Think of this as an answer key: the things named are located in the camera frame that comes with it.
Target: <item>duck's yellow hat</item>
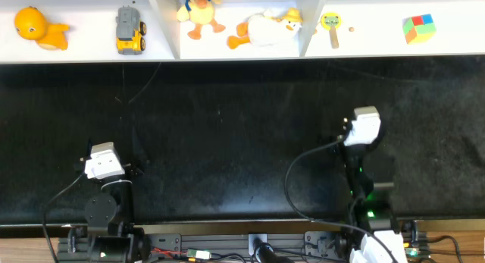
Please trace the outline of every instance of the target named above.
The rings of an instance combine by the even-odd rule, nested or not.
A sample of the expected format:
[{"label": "duck's yellow hat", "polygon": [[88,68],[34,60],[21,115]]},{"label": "duck's yellow hat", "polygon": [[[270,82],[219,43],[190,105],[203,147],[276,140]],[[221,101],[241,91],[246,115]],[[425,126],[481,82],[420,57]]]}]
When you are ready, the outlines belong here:
[{"label": "duck's yellow hat", "polygon": [[303,22],[302,17],[300,17],[300,11],[296,8],[290,8],[288,10],[288,13],[282,17],[284,20],[289,20],[292,22]]}]

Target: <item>green cube face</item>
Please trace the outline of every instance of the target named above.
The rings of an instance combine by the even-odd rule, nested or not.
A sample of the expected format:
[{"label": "green cube face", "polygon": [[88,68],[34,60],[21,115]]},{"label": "green cube face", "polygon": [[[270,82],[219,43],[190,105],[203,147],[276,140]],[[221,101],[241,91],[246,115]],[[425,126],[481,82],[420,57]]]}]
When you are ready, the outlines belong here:
[{"label": "green cube face", "polygon": [[436,31],[437,27],[434,25],[434,23],[416,26],[416,32],[418,33],[418,35],[435,33]]},{"label": "green cube face", "polygon": [[412,19],[409,18],[406,23],[404,24],[404,26],[402,27],[402,29],[404,30],[404,34],[407,35],[409,33],[409,31],[411,31],[412,27],[414,27],[415,24],[412,22]]}]

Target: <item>rubik's cube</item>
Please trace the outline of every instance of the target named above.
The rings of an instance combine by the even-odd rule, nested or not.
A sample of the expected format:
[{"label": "rubik's cube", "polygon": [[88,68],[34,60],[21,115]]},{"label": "rubik's cube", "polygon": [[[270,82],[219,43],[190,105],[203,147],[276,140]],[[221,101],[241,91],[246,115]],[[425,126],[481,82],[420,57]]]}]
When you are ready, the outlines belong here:
[{"label": "rubik's cube", "polygon": [[437,32],[431,14],[410,17],[405,22],[403,30],[408,44],[426,42]]}]

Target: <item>red cube face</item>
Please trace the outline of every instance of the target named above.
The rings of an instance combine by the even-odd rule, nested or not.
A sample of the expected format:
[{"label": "red cube face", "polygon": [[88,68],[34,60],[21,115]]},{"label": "red cube face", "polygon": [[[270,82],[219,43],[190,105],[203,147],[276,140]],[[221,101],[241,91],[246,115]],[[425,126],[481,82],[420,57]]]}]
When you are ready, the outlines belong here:
[{"label": "red cube face", "polygon": [[423,17],[422,16],[417,16],[412,18],[412,23],[417,26],[417,25],[423,25]]}]

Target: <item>yellow and gray toy truck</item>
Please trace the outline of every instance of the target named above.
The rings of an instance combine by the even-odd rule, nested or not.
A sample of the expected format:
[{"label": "yellow and gray toy truck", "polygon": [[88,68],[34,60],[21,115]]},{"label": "yellow and gray toy truck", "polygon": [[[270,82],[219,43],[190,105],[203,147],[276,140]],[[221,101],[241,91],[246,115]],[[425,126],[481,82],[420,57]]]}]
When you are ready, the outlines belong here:
[{"label": "yellow and gray toy truck", "polygon": [[139,18],[139,12],[129,6],[118,9],[116,17],[116,46],[122,55],[139,55],[145,50],[146,24]]}]

